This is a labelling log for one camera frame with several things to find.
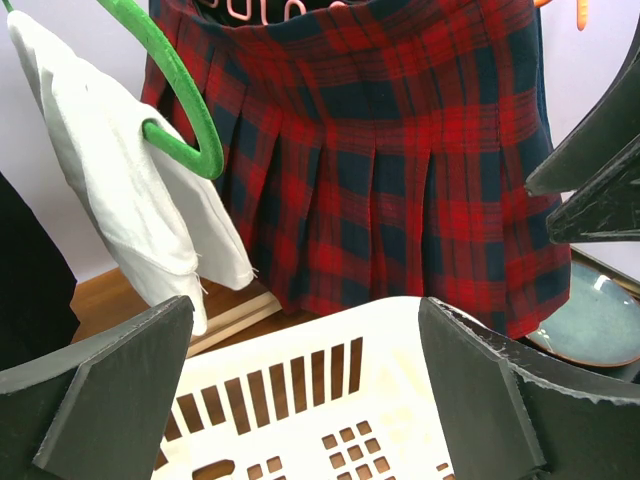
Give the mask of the pink wavy hanger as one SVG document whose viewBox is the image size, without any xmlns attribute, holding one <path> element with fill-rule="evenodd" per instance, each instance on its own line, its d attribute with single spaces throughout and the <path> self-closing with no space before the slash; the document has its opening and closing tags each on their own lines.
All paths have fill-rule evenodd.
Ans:
<svg viewBox="0 0 640 480">
<path fill-rule="evenodd" d="M 231 27 L 282 23 L 314 10 L 342 7 L 348 4 L 348 1 L 325 0 L 196 1 L 204 17 Z"/>
</svg>

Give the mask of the red plaid pleated skirt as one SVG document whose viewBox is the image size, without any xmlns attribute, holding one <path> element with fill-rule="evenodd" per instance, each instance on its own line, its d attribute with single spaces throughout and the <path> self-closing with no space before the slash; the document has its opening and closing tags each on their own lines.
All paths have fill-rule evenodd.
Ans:
<svg viewBox="0 0 640 480">
<path fill-rule="evenodd" d="M 568 300 L 529 1 L 308 3 L 244 24 L 153 1 L 218 131 L 215 187 L 286 311 L 435 297 L 513 339 Z"/>
</svg>

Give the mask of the white cloth garment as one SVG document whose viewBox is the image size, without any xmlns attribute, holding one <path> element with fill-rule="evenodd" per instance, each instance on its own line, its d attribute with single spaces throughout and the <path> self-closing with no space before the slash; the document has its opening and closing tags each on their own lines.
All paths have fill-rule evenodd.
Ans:
<svg viewBox="0 0 640 480">
<path fill-rule="evenodd" d="M 157 110 L 29 15 L 13 11 L 7 26 L 66 182 L 106 249 L 148 305 L 188 296 L 192 333 L 205 334 L 200 281 L 241 290 L 254 278 L 214 185 L 144 140 L 146 120 L 179 135 Z"/>
</svg>

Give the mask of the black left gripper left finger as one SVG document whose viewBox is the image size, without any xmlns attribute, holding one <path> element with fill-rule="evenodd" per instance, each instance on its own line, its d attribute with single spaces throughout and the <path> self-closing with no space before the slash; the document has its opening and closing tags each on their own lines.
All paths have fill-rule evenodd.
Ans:
<svg viewBox="0 0 640 480">
<path fill-rule="evenodd" d="M 2 478 L 150 478 L 192 327 L 177 296 L 2 371 Z"/>
</svg>

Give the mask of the green velvet hanger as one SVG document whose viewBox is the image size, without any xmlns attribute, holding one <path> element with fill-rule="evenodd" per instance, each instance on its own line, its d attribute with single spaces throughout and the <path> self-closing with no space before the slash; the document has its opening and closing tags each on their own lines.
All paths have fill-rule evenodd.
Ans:
<svg viewBox="0 0 640 480">
<path fill-rule="evenodd" d="M 144 138 L 195 174 L 206 179 L 217 178 L 224 166 L 218 132 L 194 80 L 167 37 L 134 1 L 102 1 L 100 5 L 136 38 L 160 68 L 187 115 L 199 148 L 184 143 L 163 127 L 158 118 L 136 115 L 138 108 L 128 95 L 118 93 L 119 84 L 99 91 L 98 96 L 119 101 L 124 106 L 125 119 L 136 122 L 131 128 L 134 135 Z M 87 141 L 105 139 L 107 128 L 99 127 L 95 133 L 89 131 L 89 118 L 97 110 L 89 106 L 80 90 L 73 87 L 83 88 L 92 75 L 98 79 L 98 86 L 106 85 L 111 78 L 78 57 L 31 17 L 15 10 L 9 1 L 4 3 L 4 8 L 8 12 L 11 40 L 54 150 L 60 153 L 63 145 L 71 144 L 81 136 Z"/>
</svg>

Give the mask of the white plastic laundry basket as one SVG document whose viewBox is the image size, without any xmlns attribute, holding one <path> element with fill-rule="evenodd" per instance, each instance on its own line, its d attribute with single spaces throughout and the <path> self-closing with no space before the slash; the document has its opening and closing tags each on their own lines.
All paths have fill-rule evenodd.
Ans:
<svg viewBox="0 0 640 480">
<path fill-rule="evenodd" d="M 452 479 L 419 333 L 392 297 L 188 359 L 157 479 Z"/>
</svg>

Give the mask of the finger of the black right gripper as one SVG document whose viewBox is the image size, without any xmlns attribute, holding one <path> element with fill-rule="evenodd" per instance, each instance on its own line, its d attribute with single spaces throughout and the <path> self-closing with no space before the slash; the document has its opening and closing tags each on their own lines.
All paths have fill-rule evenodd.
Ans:
<svg viewBox="0 0 640 480">
<path fill-rule="evenodd" d="M 639 49 L 588 115 L 528 177 L 532 195 L 580 188 L 639 133 Z"/>
<path fill-rule="evenodd" d="M 620 153 L 547 220 L 554 243 L 639 240 L 639 151 Z"/>
</svg>

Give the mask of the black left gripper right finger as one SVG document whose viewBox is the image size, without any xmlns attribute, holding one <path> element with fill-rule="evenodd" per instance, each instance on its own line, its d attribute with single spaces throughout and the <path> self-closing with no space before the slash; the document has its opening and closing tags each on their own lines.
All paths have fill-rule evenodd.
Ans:
<svg viewBox="0 0 640 480">
<path fill-rule="evenodd" d="M 639 387 L 420 302 L 423 354 L 459 479 L 636 479 Z"/>
</svg>

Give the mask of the black garment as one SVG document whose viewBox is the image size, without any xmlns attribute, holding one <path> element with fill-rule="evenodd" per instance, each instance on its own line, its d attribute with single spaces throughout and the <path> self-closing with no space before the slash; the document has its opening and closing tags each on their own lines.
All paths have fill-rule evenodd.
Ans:
<svg viewBox="0 0 640 480">
<path fill-rule="evenodd" d="M 76 278 L 19 193 L 1 179 L 1 368 L 69 345 Z"/>
</svg>

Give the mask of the blue ceramic plate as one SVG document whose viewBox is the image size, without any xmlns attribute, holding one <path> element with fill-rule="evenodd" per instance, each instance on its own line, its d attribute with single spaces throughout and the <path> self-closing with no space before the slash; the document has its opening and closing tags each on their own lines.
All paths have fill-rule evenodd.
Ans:
<svg viewBox="0 0 640 480">
<path fill-rule="evenodd" d="M 608 276 L 573 262 L 569 300 L 528 340 L 583 366 L 630 365 L 639 359 L 639 303 Z"/>
</svg>

